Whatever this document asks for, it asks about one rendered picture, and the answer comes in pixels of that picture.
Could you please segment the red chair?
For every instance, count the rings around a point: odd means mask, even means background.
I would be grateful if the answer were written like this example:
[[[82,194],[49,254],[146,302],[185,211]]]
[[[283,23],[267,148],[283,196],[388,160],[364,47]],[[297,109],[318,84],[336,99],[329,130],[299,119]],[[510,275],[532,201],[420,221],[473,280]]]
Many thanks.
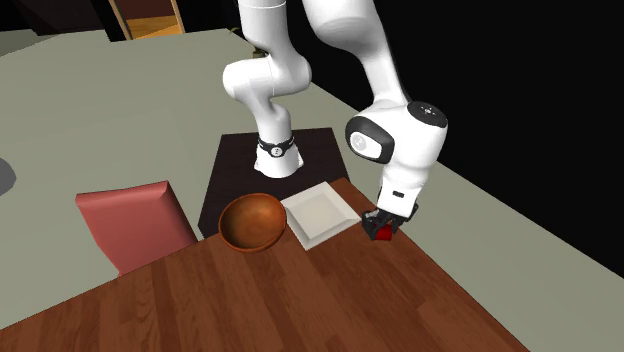
[[[167,181],[81,193],[75,203],[120,276],[197,242]]]

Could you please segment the wooden doorway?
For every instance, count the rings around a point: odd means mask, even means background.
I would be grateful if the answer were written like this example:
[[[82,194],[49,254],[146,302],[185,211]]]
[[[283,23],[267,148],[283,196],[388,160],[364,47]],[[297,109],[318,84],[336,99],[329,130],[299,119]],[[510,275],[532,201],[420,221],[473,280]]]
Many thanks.
[[[176,0],[108,0],[125,40],[186,32]]]

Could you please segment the brown wooden bowl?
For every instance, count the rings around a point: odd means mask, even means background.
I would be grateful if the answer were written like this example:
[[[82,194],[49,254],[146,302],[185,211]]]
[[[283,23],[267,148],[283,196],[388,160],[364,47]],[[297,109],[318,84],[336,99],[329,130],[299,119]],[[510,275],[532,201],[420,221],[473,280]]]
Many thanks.
[[[273,246],[287,227],[282,203],[266,193],[246,194],[222,211],[218,230],[224,243],[237,252],[257,253]]]

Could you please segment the white square plate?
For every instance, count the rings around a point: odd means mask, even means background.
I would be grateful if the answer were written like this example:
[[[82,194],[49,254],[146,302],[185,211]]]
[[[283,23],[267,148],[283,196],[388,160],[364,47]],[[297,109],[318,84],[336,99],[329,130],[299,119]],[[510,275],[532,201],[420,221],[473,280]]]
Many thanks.
[[[285,198],[281,204],[288,226],[305,250],[361,221],[361,216],[327,182]]]

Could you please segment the dark robot stand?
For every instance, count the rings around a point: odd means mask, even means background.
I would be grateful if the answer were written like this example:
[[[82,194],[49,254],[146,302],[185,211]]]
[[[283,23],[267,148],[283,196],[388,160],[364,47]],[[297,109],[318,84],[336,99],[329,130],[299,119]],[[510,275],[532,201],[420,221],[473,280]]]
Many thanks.
[[[218,233],[227,205],[242,195],[267,193],[282,200],[324,181],[348,178],[334,131],[330,127],[293,132],[304,165],[286,178],[269,178],[254,168],[256,133],[221,136],[198,220],[203,237]]]

